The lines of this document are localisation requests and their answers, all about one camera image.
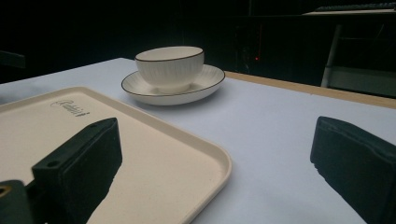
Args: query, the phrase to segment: cup rim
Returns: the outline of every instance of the cup rim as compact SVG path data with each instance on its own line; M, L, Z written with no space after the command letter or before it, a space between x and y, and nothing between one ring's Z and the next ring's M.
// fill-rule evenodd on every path
M198 52L194 53L194 54L190 54L190 55L186 55L186 56L180 56L180 57L174 57L174 58L167 58L167 59L141 59L141 56L145 53L148 53L150 51L154 51L154 50L166 50L166 49L197 49ZM200 54L203 54L204 50L198 47L193 47L193 46L173 46L173 47L164 47L164 48L156 48L156 49L149 49L149 50L145 50L143 52L138 53L134 59L136 61L139 62L167 62L167 61L176 61L176 60L181 60L181 59L187 59L187 58L192 58L195 56L198 56Z

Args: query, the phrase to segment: white saucer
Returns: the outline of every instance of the white saucer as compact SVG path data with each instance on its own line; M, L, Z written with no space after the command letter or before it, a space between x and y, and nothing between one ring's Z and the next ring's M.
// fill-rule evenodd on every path
M215 92L224 80L225 74L221 69L204 64L201 75L195 79L186 91L166 94L149 85L139 72L126 77L122 88L136 100L149 105L181 105L197 101Z

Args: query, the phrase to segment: bowl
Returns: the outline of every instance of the bowl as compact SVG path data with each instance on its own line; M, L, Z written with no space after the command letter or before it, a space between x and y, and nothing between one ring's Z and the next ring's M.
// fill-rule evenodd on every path
M187 90L204 67L204 51L190 46L150 49L134 59L149 85L170 94Z

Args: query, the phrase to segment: wooden table edge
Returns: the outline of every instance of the wooden table edge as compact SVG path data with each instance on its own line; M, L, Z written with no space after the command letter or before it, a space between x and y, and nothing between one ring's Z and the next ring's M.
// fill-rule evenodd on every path
M239 73L227 72L227 71L225 72L225 75L226 77L230 77L238 80L258 83L272 87L279 87L292 91L301 91L301 92L306 92L320 96L327 96L336 99L347 100L351 102L357 102L367 105L378 105L378 106L396 109L396 100L386 97L379 97L379 96L361 94L350 91L332 90L317 86L310 86L300 83L276 80L267 77L255 77L251 75L245 75L245 74L239 74Z

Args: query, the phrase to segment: white tabletop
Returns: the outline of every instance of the white tabletop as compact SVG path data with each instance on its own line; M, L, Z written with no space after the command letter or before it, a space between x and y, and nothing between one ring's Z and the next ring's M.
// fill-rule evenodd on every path
M395 109L232 78L197 102L144 105L120 86L136 69L115 59L1 84L0 105L84 86L223 147L233 160L231 178L193 223L364 223L309 160L316 121L342 119L396 145Z

